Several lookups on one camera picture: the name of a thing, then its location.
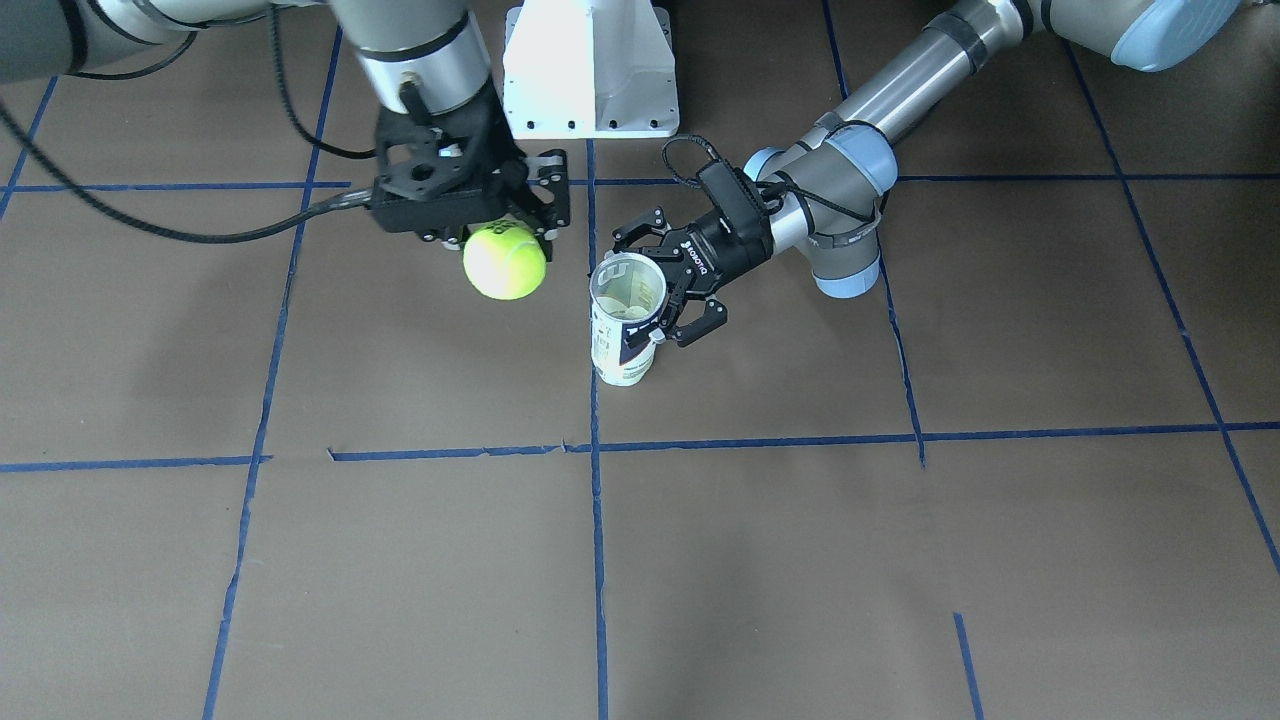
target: white cup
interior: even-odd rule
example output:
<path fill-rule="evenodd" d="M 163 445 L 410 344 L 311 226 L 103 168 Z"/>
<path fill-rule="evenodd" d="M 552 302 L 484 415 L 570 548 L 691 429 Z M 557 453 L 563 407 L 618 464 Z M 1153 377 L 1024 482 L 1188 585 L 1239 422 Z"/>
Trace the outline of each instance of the white cup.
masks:
<path fill-rule="evenodd" d="M 653 365 L 658 343 L 627 338 L 667 304 L 667 278 L 657 263 L 635 252 L 608 255 L 591 273 L 591 364 L 602 380 L 630 387 Z"/>

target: tennis ball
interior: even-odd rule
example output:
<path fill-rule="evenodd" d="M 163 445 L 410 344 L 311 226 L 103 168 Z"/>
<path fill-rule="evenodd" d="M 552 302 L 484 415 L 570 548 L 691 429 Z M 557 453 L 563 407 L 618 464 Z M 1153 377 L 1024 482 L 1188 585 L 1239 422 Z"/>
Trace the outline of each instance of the tennis ball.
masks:
<path fill-rule="evenodd" d="M 481 295 L 520 300 L 543 283 L 547 256 L 527 227 L 497 220 L 467 238 L 462 247 L 462 269 Z"/>

